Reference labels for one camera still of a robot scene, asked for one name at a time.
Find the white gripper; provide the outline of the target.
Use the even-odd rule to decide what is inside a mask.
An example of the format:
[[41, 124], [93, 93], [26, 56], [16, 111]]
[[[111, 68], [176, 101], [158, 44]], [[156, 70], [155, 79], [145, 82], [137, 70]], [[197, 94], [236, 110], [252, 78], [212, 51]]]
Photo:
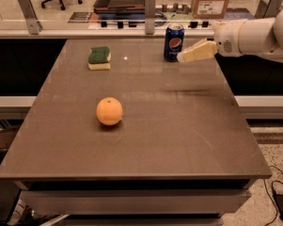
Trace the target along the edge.
[[178, 53], [179, 62], [191, 62], [213, 58], [218, 53], [223, 57], [240, 57], [239, 37], [245, 20], [214, 21], [213, 40], [201, 39]]

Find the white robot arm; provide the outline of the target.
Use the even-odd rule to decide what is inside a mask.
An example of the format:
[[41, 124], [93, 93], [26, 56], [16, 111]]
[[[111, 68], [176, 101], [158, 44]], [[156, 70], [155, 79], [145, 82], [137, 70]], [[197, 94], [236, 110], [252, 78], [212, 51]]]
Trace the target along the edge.
[[179, 62], [257, 56], [283, 63], [283, 9], [273, 18], [212, 22], [213, 40], [202, 39], [178, 53]]

